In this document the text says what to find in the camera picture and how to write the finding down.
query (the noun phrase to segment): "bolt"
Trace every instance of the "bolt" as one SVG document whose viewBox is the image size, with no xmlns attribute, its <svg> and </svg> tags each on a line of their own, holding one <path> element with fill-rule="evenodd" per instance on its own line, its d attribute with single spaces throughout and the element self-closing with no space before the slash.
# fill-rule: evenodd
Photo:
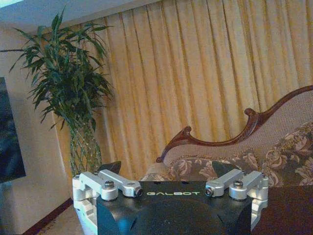
<svg viewBox="0 0 313 235">
<path fill-rule="evenodd" d="M 212 188 L 206 188 L 205 189 L 205 195 L 207 195 L 208 197 L 212 197 L 213 193 L 214 193 L 214 191 Z"/>
<path fill-rule="evenodd" d="M 114 182 L 112 180 L 108 180 L 104 183 L 104 189 L 114 188 Z"/>
<path fill-rule="evenodd" d="M 143 190 L 142 189 L 138 189 L 137 192 L 135 193 L 136 197 L 140 197 L 143 194 Z"/>
<path fill-rule="evenodd" d="M 235 180 L 233 184 L 235 188 L 242 188 L 244 185 L 244 183 L 241 180 Z"/>
</svg>

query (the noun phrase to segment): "floral upholstery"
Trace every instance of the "floral upholstery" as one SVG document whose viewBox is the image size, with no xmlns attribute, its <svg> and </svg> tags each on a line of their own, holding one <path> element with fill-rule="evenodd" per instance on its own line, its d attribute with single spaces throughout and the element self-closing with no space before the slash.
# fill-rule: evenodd
<svg viewBox="0 0 313 235">
<path fill-rule="evenodd" d="M 258 170 L 258 163 L 252 149 L 222 160 L 210 156 L 183 155 L 172 161 L 168 172 L 146 174 L 142 181 L 207 181 L 217 179 L 237 168 L 250 173 Z"/>
<path fill-rule="evenodd" d="M 262 172 L 270 187 L 313 185 L 313 122 L 287 134 L 267 153 Z"/>
</svg>

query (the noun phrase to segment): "dark table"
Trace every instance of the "dark table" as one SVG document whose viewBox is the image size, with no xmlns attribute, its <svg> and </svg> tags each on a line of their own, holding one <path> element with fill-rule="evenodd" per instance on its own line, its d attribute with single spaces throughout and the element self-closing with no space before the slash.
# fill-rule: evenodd
<svg viewBox="0 0 313 235">
<path fill-rule="evenodd" d="M 313 186 L 270 188 L 253 235 L 313 235 Z"/>
</svg>

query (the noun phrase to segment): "logo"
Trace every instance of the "logo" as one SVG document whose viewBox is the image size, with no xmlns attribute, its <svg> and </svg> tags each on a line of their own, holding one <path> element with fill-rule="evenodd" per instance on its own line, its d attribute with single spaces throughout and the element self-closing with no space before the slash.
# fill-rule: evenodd
<svg viewBox="0 0 313 235">
<path fill-rule="evenodd" d="M 167 192 L 147 192 L 148 196 L 158 196 L 158 195 L 164 195 L 164 196 L 190 196 L 190 195 L 198 195 L 200 192 L 173 192 L 173 193 L 167 193 Z"/>
</svg>

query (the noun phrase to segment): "television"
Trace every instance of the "television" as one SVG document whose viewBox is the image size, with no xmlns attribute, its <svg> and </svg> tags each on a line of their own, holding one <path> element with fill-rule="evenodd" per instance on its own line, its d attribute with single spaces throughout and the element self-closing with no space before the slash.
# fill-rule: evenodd
<svg viewBox="0 0 313 235">
<path fill-rule="evenodd" d="M 26 176 L 4 77 L 0 77 L 0 183 Z"/>
</svg>

